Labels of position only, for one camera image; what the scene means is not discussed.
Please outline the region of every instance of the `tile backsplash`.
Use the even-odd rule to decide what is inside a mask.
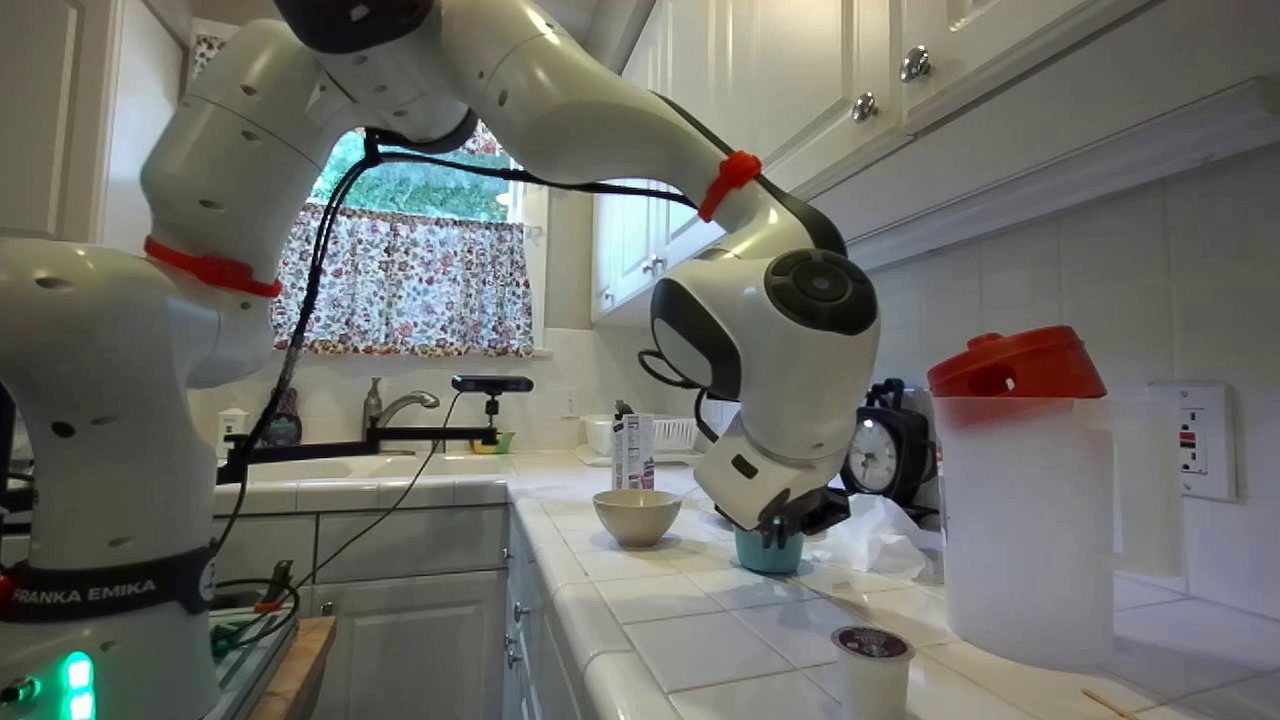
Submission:
[[[1071,324],[1109,380],[1120,566],[1280,616],[1280,152],[891,265],[877,287],[877,378],[914,385],[976,333]],[[1240,505],[1182,498],[1155,380],[1233,390]]]
[[[564,453],[581,443],[581,418],[611,414],[628,401],[644,414],[675,414],[683,401],[635,368],[649,345],[641,328],[549,328],[543,352],[531,361],[398,361],[398,357],[305,357],[298,368],[305,440],[355,440],[367,385],[380,378],[380,396],[393,404],[410,393],[438,393],[439,410],[404,410],[398,430],[446,424],[454,378],[531,378],[531,393],[501,396],[501,424],[518,434],[514,453]],[[276,385],[267,365],[261,378],[191,393],[195,424],[215,436],[221,414],[242,410],[247,424]],[[454,430],[480,424],[484,396],[459,396]]]

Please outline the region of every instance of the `kitchen counter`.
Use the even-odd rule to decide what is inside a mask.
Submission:
[[[410,491],[410,505],[514,491],[590,704],[611,720],[850,715],[839,656],[828,639],[843,624],[877,624],[918,648],[910,714],[922,720],[1280,715],[1278,622],[1202,604],[1169,580],[1120,575],[1114,666],[1043,673],[956,639],[939,586],[858,571],[838,531],[807,541],[791,580],[741,571],[733,531],[687,469],[660,469],[655,485],[682,491],[683,511],[649,552],[611,543],[592,511],[609,469],[570,453],[446,461]],[[247,511],[390,507],[399,491],[398,473],[264,480]]]

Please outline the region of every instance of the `window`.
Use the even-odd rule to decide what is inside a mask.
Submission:
[[[313,236],[336,181],[361,162],[348,133],[294,225],[276,303],[276,345],[305,297]],[[494,133],[450,152],[459,166],[509,170]],[[348,191],[328,246],[313,352],[364,357],[531,357],[540,328],[543,191],[438,166],[380,166]]]

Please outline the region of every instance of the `white bowl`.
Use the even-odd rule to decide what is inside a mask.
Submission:
[[[611,490],[592,498],[599,525],[624,548],[653,548],[670,535],[682,498],[655,490]]]

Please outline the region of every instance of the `blue cup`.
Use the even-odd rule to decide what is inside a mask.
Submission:
[[[736,530],[733,541],[736,541],[736,566],[755,575],[798,575],[802,571],[805,535],[787,535],[786,543],[765,548],[759,531]]]

